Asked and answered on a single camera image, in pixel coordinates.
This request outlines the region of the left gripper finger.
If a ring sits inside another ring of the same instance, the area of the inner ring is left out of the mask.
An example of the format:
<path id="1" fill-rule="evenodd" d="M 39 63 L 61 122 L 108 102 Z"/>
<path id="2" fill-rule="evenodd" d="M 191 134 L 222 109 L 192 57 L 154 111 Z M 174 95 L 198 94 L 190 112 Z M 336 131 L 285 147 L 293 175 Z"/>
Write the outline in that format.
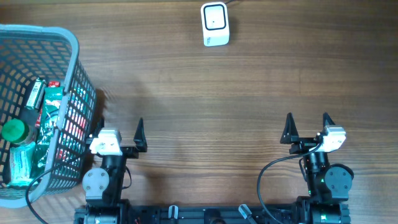
<path id="1" fill-rule="evenodd" d="M 104 128 L 104 118 L 103 118 L 103 117 L 100 117 L 99 120 L 98 120 L 98 122 L 97 122 L 97 123 L 95 124 L 95 126 L 94 126 L 94 130 L 93 130 L 93 132 L 91 133 L 91 137 L 92 137 L 92 138 L 98 137 L 100 131 L 101 131 L 103 128 Z"/>
<path id="2" fill-rule="evenodd" d="M 147 152 L 147 140 L 144 132 L 144 120 L 140 118 L 133 141 L 138 152 Z"/>

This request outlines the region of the green 3M gloves bag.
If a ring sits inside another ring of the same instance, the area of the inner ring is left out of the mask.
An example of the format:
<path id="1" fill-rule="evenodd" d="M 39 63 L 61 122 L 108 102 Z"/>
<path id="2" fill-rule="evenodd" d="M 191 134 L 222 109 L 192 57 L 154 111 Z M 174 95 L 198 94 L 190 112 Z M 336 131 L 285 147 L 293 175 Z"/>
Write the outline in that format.
<path id="1" fill-rule="evenodd" d="M 59 109 L 63 98 L 62 87 L 45 88 L 42 115 L 40 117 L 39 136 L 34 151 L 30 177 L 36 178 L 45 170 L 53 130 L 58 121 Z"/>

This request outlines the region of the teal wet wipes pack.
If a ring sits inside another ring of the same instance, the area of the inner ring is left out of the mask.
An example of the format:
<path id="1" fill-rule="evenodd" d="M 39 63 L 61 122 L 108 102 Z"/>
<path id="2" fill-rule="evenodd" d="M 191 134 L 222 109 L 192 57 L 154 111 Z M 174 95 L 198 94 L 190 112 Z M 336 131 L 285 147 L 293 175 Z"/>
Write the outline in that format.
<path id="1" fill-rule="evenodd" d="M 35 142 L 26 146 L 12 147 L 10 150 L 10 178 L 8 186 L 23 187 L 28 186 L 32 179 L 30 178 L 33 154 L 35 151 Z"/>

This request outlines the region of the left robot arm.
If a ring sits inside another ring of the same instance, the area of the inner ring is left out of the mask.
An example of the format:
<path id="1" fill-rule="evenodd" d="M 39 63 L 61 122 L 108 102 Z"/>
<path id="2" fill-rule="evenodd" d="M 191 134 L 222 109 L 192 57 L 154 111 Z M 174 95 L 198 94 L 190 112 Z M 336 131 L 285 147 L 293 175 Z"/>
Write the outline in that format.
<path id="1" fill-rule="evenodd" d="M 91 154 L 102 158 L 101 165 L 90 169 L 83 177 L 86 205 L 75 210 L 75 223 L 132 223 L 131 204 L 122 199 L 124 175 L 130 174 L 128 159 L 137 159 L 139 153 L 147 152 L 147 140 L 144 133 L 144 120 L 138 122 L 133 137 L 133 146 L 122 146 L 122 137 L 118 129 L 105 128 L 104 121 L 87 139 Z"/>

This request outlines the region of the green battery pack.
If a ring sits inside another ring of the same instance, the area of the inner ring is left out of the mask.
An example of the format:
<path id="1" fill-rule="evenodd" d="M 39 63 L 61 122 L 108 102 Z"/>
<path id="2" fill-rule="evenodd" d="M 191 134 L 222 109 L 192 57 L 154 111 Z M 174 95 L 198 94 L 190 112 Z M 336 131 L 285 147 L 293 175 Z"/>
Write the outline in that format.
<path id="1" fill-rule="evenodd" d="M 32 87 L 32 91 L 30 92 L 25 108 L 28 110 L 39 110 L 44 96 L 45 87 L 46 81 L 37 78 Z"/>

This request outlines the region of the red coffee stick sachet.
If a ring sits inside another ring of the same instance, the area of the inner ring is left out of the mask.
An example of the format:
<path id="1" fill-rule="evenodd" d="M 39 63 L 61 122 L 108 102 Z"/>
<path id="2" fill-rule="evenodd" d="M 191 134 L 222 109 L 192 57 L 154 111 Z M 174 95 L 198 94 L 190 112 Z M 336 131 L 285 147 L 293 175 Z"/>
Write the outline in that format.
<path id="1" fill-rule="evenodd" d="M 60 82 L 58 81 L 49 81 L 48 87 L 54 88 L 54 87 L 60 87 Z M 39 111 L 39 116 L 35 122 L 35 127 L 39 128 L 40 127 L 40 121 L 41 121 L 41 116 L 42 116 L 42 108 L 40 108 Z"/>

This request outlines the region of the green lid jar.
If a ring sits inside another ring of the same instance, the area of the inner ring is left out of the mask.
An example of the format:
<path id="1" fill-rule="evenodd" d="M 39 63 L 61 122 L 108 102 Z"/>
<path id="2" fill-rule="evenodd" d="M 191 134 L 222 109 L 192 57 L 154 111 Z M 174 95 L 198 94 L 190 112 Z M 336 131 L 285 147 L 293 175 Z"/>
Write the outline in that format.
<path id="1" fill-rule="evenodd" d="M 27 146 L 35 142 L 36 130 L 23 120 L 11 119 L 2 127 L 1 136 L 12 144 Z"/>

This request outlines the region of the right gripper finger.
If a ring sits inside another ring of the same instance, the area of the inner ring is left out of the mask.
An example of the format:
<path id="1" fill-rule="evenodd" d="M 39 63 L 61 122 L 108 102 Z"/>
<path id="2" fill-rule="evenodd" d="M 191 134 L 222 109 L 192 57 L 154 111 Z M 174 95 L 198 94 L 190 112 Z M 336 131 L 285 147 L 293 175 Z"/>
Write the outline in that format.
<path id="1" fill-rule="evenodd" d="M 335 122 L 331 119 L 330 115 L 327 112 L 323 113 L 323 127 L 326 126 L 334 126 Z"/>
<path id="2" fill-rule="evenodd" d="M 285 127 L 280 138 L 280 143 L 294 144 L 297 142 L 299 142 L 299 133 L 295 125 L 293 114 L 288 113 L 285 120 Z"/>

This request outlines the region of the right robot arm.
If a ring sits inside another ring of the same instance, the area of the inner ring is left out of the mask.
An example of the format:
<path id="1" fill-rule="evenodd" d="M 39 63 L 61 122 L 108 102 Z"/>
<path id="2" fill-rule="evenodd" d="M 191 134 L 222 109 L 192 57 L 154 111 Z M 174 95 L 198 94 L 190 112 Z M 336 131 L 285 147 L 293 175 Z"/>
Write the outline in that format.
<path id="1" fill-rule="evenodd" d="M 300 171 L 308 195 L 292 204 L 292 223 L 350 223 L 348 206 L 354 172 L 343 164 L 330 164 L 328 155 L 346 140 L 346 131 L 323 114 L 323 130 L 313 138 L 302 138 L 292 113 L 288 113 L 280 143 L 289 144 L 289 153 L 300 158 Z"/>

